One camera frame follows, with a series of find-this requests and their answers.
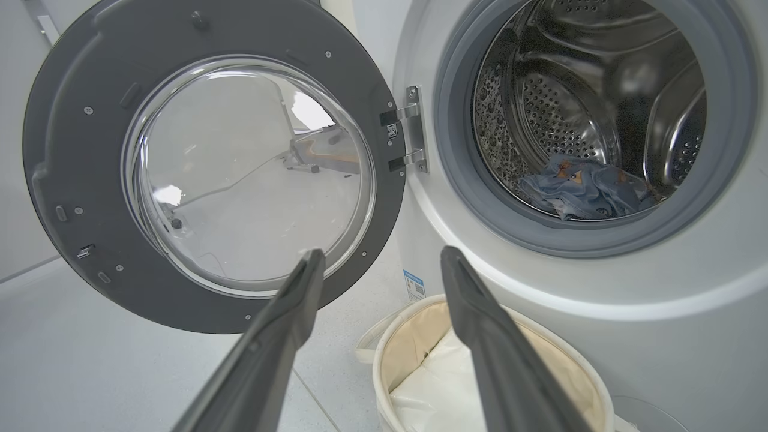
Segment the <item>washing machine door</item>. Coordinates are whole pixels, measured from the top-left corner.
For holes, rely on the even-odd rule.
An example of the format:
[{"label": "washing machine door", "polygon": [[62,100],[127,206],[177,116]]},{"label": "washing machine door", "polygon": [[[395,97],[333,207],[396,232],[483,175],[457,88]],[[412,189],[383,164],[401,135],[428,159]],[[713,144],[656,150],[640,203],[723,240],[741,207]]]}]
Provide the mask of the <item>washing machine door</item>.
[{"label": "washing machine door", "polygon": [[161,324],[241,332],[306,250],[326,255],[321,305],[376,259],[405,185],[396,109],[304,0],[104,0],[35,80],[25,172],[91,286]]}]

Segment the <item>barcode label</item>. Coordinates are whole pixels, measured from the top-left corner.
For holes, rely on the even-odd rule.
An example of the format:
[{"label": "barcode label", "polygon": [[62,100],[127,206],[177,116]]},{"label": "barcode label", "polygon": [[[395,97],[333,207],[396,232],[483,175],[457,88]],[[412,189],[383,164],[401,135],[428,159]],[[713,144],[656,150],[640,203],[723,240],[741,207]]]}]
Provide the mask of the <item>barcode label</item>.
[{"label": "barcode label", "polygon": [[392,123],[386,127],[386,137],[389,139],[397,138],[397,123]]},{"label": "barcode label", "polygon": [[402,273],[406,276],[406,289],[408,290],[409,301],[418,301],[425,298],[427,294],[424,290],[424,281],[405,270]]}]

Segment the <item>tiled floor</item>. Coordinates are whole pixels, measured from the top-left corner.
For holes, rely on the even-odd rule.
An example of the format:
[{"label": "tiled floor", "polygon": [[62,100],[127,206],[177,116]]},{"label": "tiled floor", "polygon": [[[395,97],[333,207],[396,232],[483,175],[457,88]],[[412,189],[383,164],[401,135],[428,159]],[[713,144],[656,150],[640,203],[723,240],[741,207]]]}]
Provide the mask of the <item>tiled floor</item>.
[{"label": "tiled floor", "polygon": [[[379,429],[360,335],[406,302],[394,241],[317,314],[299,351],[280,432]],[[63,260],[0,285],[0,430],[170,430],[236,335],[152,323],[89,287]]]}]

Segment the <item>door glass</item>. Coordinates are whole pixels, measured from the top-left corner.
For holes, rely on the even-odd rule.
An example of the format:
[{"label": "door glass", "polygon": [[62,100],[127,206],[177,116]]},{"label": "door glass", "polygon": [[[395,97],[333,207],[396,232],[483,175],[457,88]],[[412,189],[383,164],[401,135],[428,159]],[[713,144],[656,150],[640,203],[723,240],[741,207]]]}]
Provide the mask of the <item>door glass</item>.
[{"label": "door glass", "polygon": [[265,58],[184,68],[144,102],[124,180],[147,237],[199,283],[270,295],[310,248],[326,276],[349,257],[374,202],[358,126],[323,87]]}]

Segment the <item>front-loading washing machine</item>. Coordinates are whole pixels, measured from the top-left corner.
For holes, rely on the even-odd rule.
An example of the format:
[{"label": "front-loading washing machine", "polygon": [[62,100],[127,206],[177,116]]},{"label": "front-loading washing machine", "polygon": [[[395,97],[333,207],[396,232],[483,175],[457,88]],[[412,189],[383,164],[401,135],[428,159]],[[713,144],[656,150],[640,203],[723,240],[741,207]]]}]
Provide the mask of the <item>front-loading washing machine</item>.
[{"label": "front-loading washing machine", "polygon": [[[759,429],[768,7],[353,8],[359,41],[303,0],[82,15],[24,130],[67,262],[140,316],[233,333],[308,248],[326,252],[321,301],[341,295],[399,217],[413,296],[442,292],[439,251],[461,248],[501,303],[584,353],[640,430]],[[519,188],[552,155],[617,166],[653,205],[560,218]]]}]

